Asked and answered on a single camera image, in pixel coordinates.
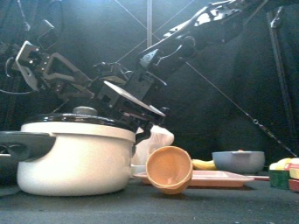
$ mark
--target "pressure cooker handle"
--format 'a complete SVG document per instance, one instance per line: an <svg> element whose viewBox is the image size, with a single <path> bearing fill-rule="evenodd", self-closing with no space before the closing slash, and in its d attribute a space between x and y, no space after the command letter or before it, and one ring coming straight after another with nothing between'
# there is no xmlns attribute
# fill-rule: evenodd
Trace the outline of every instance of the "pressure cooker handle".
<svg viewBox="0 0 299 224"><path fill-rule="evenodd" d="M35 160L52 149L56 137L50 133L0 131L0 146L6 147L11 157L19 161Z"/></svg>

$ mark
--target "black table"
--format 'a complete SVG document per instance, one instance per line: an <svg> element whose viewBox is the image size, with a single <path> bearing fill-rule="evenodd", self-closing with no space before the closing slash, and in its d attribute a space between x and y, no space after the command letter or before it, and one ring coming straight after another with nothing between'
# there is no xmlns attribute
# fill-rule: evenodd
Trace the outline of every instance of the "black table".
<svg viewBox="0 0 299 224"><path fill-rule="evenodd" d="M162 194L141 179L126 190L88 197L46 197L0 186L0 223L299 223L299 194L251 181L241 188L189 188Z"/></svg>

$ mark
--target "black curtain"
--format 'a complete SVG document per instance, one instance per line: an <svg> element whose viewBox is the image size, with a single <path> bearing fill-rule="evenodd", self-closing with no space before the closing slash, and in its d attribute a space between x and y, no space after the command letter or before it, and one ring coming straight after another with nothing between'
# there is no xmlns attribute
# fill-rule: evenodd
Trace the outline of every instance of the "black curtain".
<svg viewBox="0 0 299 224"><path fill-rule="evenodd" d="M20 45L24 41L20 13L15 3L6 2L10 10L8 15L2 17L2 41ZM64 55L92 77L98 75L92 66L101 61L119 61L129 69L135 69L137 55L146 49L146 1L38 2L26 1L23 7L26 15L30 15L31 8L38 5L32 24L38 25L47 18L58 27L59 40L50 52ZM209 2L217 1L154 1L154 42L189 20ZM285 7L283 23L278 30L297 133L298 12L297 4ZM35 43L34 33L30 39ZM238 149L265 151L267 164L291 157L277 140L254 124L254 118L299 154L287 126L267 14L261 11L237 38L226 45L207 47L189 63L170 75L169 85L154 101L158 108L171 108L166 127L175 134L174 144L183 147L194 158L211 159L214 151ZM20 82L19 90L24 91L27 86ZM4 94L0 94L0 100L3 114L7 110ZM26 117L52 112L60 104L51 94L18 97L14 120L6 129L18 130ZM71 110L74 104L67 104L63 110Z"/></svg>

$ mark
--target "pink tray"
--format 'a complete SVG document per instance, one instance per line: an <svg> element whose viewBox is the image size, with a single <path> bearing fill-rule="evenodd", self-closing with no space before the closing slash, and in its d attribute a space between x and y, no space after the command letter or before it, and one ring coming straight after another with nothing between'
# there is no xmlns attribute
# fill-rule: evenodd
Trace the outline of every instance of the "pink tray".
<svg viewBox="0 0 299 224"><path fill-rule="evenodd" d="M141 178L146 184L151 184L145 172L138 173L135 177ZM190 186L242 187L253 180L255 179L251 177L227 171L193 171Z"/></svg>

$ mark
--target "gray bowl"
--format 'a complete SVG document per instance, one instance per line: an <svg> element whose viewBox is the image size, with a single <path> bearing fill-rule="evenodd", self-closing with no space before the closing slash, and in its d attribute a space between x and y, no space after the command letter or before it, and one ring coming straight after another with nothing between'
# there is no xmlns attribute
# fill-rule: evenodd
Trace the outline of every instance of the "gray bowl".
<svg viewBox="0 0 299 224"><path fill-rule="evenodd" d="M219 171L238 174L257 174L266 165L263 151L218 151L213 152L213 160Z"/></svg>

